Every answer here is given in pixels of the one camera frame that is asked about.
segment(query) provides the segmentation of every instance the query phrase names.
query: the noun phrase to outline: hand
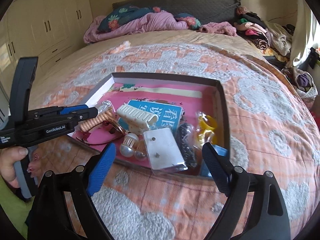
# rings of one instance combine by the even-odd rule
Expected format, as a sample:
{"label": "hand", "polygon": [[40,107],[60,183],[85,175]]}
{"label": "hand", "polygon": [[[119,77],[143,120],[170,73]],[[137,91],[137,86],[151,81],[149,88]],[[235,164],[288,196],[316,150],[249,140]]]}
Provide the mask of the hand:
{"label": "hand", "polygon": [[[39,160],[37,150],[33,153],[33,160],[29,163],[28,172],[31,176],[36,176],[40,171],[41,161]],[[16,178],[16,173],[13,164],[16,161],[21,161],[28,154],[26,148],[15,146],[2,150],[0,155],[0,174],[2,178],[14,188],[19,188],[19,183]]]}

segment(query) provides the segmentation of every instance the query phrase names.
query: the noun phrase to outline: floral pillow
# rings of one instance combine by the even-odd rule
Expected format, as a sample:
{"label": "floral pillow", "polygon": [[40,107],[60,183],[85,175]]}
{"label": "floral pillow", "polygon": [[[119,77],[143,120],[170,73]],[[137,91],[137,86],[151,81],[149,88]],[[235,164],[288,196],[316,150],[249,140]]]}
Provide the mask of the floral pillow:
{"label": "floral pillow", "polygon": [[135,19],[139,19],[150,12],[161,12],[160,7],[153,8],[139,8],[134,5],[124,5],[115,9],[106,18],[102,20],[98,27],[100,32],[111,32],[122,25],[127,24]]}
{"label": "floral pillow", "polygon": [[174,17],[177,22],[184,21],[188,24],[190,30],[198,30],[201,26],[200,21],[188,13],[180,13]]}

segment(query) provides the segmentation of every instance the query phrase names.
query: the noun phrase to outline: curtain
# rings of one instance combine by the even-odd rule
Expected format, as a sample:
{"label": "curtain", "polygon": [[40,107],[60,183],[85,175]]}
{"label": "curtain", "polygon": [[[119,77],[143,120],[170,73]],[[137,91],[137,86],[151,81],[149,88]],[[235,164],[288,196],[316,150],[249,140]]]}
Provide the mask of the curtain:
{"label": "curtain", "polygon": [[292,37],[290,61],[287,67],[299,66],[308,58],[310,48],[320,45],[320,25],[305,0],[297,0],[297,24]]}

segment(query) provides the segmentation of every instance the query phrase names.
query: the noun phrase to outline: pink blanket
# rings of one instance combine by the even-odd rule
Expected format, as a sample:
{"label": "pink blanket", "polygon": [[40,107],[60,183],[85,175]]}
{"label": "pink blanket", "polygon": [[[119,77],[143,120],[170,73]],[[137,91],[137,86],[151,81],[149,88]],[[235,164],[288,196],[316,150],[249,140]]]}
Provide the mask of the pink blanket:
{"label": "pink blanket", "polygon": [[98,27],[104,18],[105,16],[98,16],[93,20],[84,34],[83,40],[85,43],[104,41],[133,33],[188,29],[186,22],[177,22],[171,13],[164,10],[159,13],[148,13],[144,17],[133,20],[109,33],[98,31]]}
{"label": "pink blanket", "polygon": [[211,23],[202,25],[199,28],[199,32],[225,34],[225,35],[229,35],[229,36],[238,36],[236,28],[233,27],[228,22],[222,22],[222,23],[212,23],[211,22]]}

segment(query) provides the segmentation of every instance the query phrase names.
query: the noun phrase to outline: gray headboard cover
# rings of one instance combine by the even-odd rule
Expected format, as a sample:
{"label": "gray headboard cover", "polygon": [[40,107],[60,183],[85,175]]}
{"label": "gray headboard cover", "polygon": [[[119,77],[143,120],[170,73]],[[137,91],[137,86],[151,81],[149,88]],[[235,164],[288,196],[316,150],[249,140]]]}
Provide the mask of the gray headboard cover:
{"label": "gray headboard cover", "polygon": [[125,4],[140,8],[160,6],[162,9],[177,15],[188,13],[200,20],[201,24],[209,22],[233,22],[236,18],[236,8],[240,0],[126,0],[112,4],[116,9]]}

